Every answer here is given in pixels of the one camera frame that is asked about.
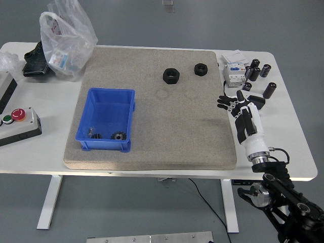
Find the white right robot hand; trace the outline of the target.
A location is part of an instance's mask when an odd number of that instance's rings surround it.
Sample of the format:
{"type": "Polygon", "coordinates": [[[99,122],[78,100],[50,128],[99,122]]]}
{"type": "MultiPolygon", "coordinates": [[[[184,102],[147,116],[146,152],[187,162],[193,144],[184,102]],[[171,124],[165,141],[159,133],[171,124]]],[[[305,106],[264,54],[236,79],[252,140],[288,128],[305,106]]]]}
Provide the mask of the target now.
{"type": "Polygon", "coordinates": [[[253,163],[258,159],[268,160],[270,151],[264,142],[257,106],[247,100],[241,91],[237,91],[236,96],[221,95],[217,102],[219,108],[225,109],[235,119],[237,139],[245,148],[248,160],[253,163]]]}

